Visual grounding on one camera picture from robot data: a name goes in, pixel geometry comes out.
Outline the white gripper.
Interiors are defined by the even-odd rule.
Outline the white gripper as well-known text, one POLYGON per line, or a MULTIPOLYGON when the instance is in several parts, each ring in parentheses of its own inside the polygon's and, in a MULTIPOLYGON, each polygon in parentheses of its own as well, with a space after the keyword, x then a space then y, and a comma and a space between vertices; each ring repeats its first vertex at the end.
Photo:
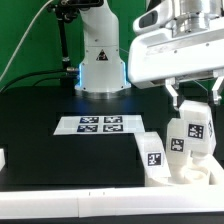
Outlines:
POLYGON ((173 108, 178 111, 181 100, 179 82, 208 77, 213 71, 215 83, 212 99, 215 105, 222 100, 224 90, 224 28, 173 38, 169 30, 142 34, 131 44, 128 78, 136 87, 150 88, 162 85, 172 97, 173 108))

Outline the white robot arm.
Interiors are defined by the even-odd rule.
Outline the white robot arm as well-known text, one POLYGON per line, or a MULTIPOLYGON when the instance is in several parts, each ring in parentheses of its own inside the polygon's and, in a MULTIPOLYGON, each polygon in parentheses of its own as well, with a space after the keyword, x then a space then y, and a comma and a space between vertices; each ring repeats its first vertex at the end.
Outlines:
MULTIPOLYGON (((118 19, 107 0, 80 0, 85 57, 80 86, 89 93, 117 91, 118 19)), ((128 79, 140 89, 164 85, 179 106, 183 82, 213 79, 213 102, 224 90, 224 0, 162 0, 133 23, 128 79)))

